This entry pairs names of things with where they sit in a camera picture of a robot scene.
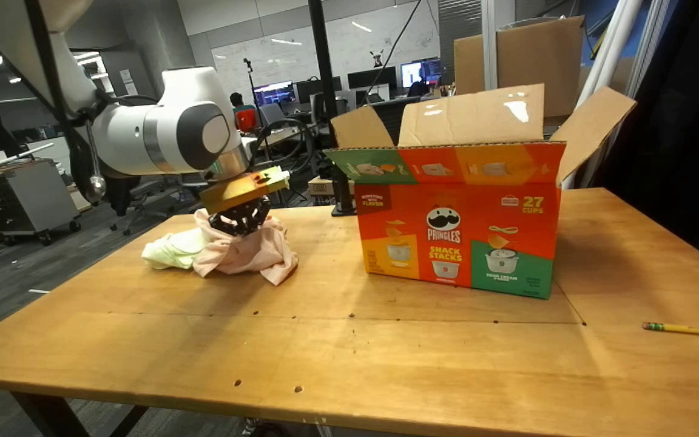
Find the cardboard box on shelf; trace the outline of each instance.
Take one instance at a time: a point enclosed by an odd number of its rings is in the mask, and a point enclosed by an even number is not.
[[[334,116],[367,272],[546,298],[557,182],[630,108],[604,87],[549,140],[544,85],[407,104],[397,144],[368,108]]]
[[[494,35],[498,85],[546,85],[546,116],[568,116],[579,92],[583,18],[508,26]],[[459,94],[485,91],[482,37],[454,38]]]

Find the crumpled cloth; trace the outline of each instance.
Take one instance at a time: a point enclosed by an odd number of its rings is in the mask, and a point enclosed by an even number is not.
[[[284,225],[266,216],[266,222],[249,235],[229,235],[210,229],[208,212],[195,212],[197,229],[167,233],[148,244],[141,252],[153,270],[195,270],[205,278],[214,270],[222,274],[259,272],[273,287],[281,284],[295,267],[299,258],[287,246]]]

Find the table leg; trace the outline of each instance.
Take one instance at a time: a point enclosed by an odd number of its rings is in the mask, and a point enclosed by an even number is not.
[[[321,437],[332,437],[332,427],[328,427],[328,426],[315,426],[315,432],[317,432]]]
[[[134,405],[108,437],[127,437],[146,412],[146,405]]]
[[[31,418],[31,423],[42,429],[45,437],[88,437],[88,429],[72,412],[72,409],[56,397],[36,397],[36,394],[17,394],[13,390],[13,398],[20,404],[20,409]]]

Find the floor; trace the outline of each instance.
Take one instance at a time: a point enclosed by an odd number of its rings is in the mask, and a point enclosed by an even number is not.
[[[284,200],[288,206],[303,206],[303,195]],[[195,201],[182,197],[163,197],[148,204],[130,223],[130,233],[112,230],[116,223],[114,212],[107,204],[90,206],[77,213],[79,230],[57,229],[53,244],[43,246],[36,238],[17,238],[14,244],[0,244],[0,320],[14,310],[29,307],[38,296],[48,295],[61,281],[94,264],[107,252],[127,246],[144,230],[161,223],[171,212],[188,212]],[[72,410],[90,429],[90,435],[108,435],[118,420],[129,412],[129,405],[70,400]],[[130,435],[153,437],[182,437],[182,435],[214,435],[214,437],[241,437],[249,435],[244,418],[204,415],[182,410],[148,410]],[[36,437],[38,429],[20,410],[14,398],[0,394],[0,437]],[[303,426],[284,426],[278,435],[306,437],[315,429]],[[332,429],[334,437],[374,437],[371,432]]]

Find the metal pole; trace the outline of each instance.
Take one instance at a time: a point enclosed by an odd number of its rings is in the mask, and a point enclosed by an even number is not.
[[[315,37],[326,115],[328,120],[332,120],[338,116],[338,108],[334,108],[334,91],[332,91],[332,69],[329,69],[322,0],[307,0],[307,18],[311,18],[312,37]],[[329,147],[334,147],[334,133],[329,125],[328,125],[328,131],[329,131]],[[355,213],[347,176],[339,168],[329,165],[329,179],[332,179],[332,197],[334,197],[332,216]]]
[[[480,37],[485,62],[485,91],[498,87],[498,42],[494,42],[494,0],[480,0]]]
[[[648,63],[650,63],[650,58],[652,58],[652,54],[663,38],[668,14],[670,14],[668,0],[650,0],[648,18],[644,25],[644,35],[640,35],[640,45],[639,45],[639,57],[636,57],[633,72],[630,72],[630,81],[625,87],[628,94],[636,94],[640,87],[645,69],[648,69]]]
[[[633,31],[633,25],[636,25],[636,18],[639,18],[639,8],[640,8],[640,0],[625,0],[625,6],[622,9],[622,20],[616,25],[616,35],[612,37],[612,45],[606,46],[606,58],[604,58],[604,65],[599,69],[595,91],[599,91],[599,87],[612,82],[612,75],[613,75],[616,63],[622,58],[622,49],[623,49],[625,38]]]
[[[247,82],[249,82],[252,108],[256,108],[256,100],[255,100],[255,81],[252,81],[252,62],[244,58],[244,65],[247,65]]]

